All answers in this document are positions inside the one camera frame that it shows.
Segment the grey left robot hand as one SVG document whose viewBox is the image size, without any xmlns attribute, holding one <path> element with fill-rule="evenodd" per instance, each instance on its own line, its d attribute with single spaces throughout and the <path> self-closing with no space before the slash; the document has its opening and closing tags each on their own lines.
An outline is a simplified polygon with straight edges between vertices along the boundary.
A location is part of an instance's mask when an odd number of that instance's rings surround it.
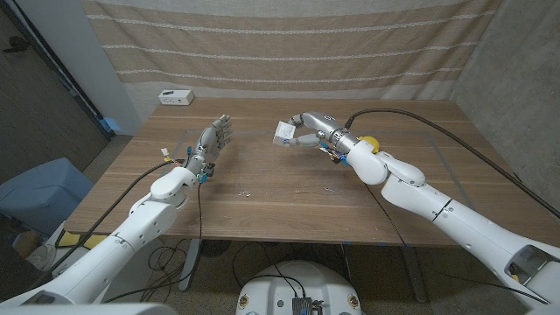
<svg viewBox="0 0 560 315">
<path fill-rule="evenodd" d="M 222 115 L 206 127 L 184 167 L 194 174 L 199 174 L 209 165 L 213 165 L 221 150 L 231 142 L 231 125 L 230 116 Z"/>
</svg>

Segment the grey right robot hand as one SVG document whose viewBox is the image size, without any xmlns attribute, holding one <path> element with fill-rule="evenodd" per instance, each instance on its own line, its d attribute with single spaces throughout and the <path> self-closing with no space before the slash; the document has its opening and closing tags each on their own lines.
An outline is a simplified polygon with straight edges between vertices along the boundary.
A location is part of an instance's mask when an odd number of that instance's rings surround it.
<svg viewBox="0 0 560 315">
<path fill-rule="evenodd" d="M 347 154 L 360 141 L 343 128 L 334 117 L 320 112 L 312 111 L 294 115 L 288 124 L 296 129 L 307 127 L 314 132 L 287 138 L 282 141 L 284 146 L 316 147 L 325 142 L 332 144 L 336 151 Z"/>
</svg>

